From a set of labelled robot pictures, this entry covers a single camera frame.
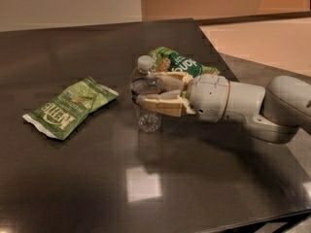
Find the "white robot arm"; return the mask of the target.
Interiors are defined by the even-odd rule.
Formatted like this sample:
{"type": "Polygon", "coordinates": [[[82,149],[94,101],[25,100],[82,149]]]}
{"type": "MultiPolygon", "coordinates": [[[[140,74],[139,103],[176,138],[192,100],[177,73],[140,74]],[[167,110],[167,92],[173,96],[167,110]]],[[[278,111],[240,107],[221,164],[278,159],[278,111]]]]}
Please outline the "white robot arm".
{"type": "Polygon", "coordinates": [[[171,117],[193,115],[199,120],[242,124],[266,142],[289,142],[298,129],[311,129],[311,85],[278,76],[267,86],[237,83],[223,76],[154,73],[154,91],[143,89],[135,102],[143,109],[171,117]]]}

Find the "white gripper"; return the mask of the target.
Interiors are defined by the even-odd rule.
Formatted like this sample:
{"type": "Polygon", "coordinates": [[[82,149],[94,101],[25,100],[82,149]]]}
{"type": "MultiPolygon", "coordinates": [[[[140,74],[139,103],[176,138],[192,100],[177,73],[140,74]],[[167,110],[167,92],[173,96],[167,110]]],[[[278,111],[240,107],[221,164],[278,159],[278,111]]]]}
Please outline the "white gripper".
{"type": "Polygon", "coordinates": [[[207,122],[222,118],[229,94],[229,81],[225,77],[204,74],[193,79],[187,72],[155,72],[154,76],[168,92],[139,95],[136,102],[143,109],[171,117],[196,113],[199,120],[207,122]],[[187,98],[181,91],[186,87],[187,98]]]}

